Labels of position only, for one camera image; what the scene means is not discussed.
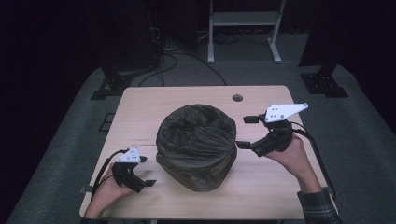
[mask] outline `light wood surface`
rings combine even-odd
[[[236,102],[239,94],[243,101]],[[180,185],[156,162],[156,134],[163,119],[184,105],[212,105],[233,118],[236,140],[255,142],[267,129],[259,124],[245,124],[244,116],[259,115],[269,104],[293,104],[284,86],[226,87],[152,87],[128,88],[122,95],[101,156],[94,170],[93,185],[100,168],[112,153],[128,146],[138,146],[145,163],[134,168],[142,178],[156,179],[151,188],[128,196],[106,210],[104,217],[153,219],[295,219],[304,218],[296,193],[297,180],[280,164],[257,157],[251,150],[238,149],[233,167],[217,189],[195,192]],[[298,115],[288,119],[298,122]],[[309,160],[325,187],[323,174],[309,141],[302,137]],[[83,215],[91,194],[87,193],[80,214]]]

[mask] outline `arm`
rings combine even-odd
[[[130,195],[133,192],[131,189],[117,185],[111,171],[113,165],[114,163],[110,164],[106,174],[103,176],[99,188],[85,211],[81,224],[107,223],[106,221],[98,220],[98,218],[101,218],[105,210],[116,200]]]
[[[318,182],[301,138],[294,135],[285,151],[270,152],[265,157],[279,162],[297,178],[301,189],[297,195],[307,223],[342,223],[329,193]]]

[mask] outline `black metal base plate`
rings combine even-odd
[[[332,77],[323,80],[318,78],[318,73],[302,73],[300,76],[310,94],[324,94],[328,98],[349,97],[344,88],[338,86]]]

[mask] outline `gray carpet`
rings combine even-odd
[[[275,64],[266,44],[268,35],[244,35],[232,45],[215,45],[211,67],[230,86],[285,85],[296,103],[309,103],[300,117],[314,136],[332,182],[339,195],[336,204],[345,223],[396,223],[396,137],[365,97],[356,79],[342,66],[333,73],[349,98],[311,95],[299,74],[317,72],[318,67],[298,68],[307,34],[279,34],[276,41],[282,64]],[[172,42],[168,48],[176,47]],[[206,45],[198,50],[184,48],[178,53],[193,54],[206,61]],[[177,65],[142,86],[224,85],[214,71],[197,59],[173,54]],[[161,56],[160,69],[171,67],[175,59]],[[137,86],[150,74],[136,77]],[[100,68],[91,74],[70,106],[48,151],[14,209],[8,223],[79,223],[83,194],[106,140],[98,132],[106,113],[115,112],[120,97],[91,101],[104,75]],[[112,220],[111,223],[124,223]],[[125,223],[136,223],[126,220]],[[285,223],[303,223],[287,220]]]

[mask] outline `crumpled black fabric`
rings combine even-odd
[[[185,105],[157,132],[157,162],[180,184],[195,191],[221,185],[236,158],[236,125],[211,105]]]

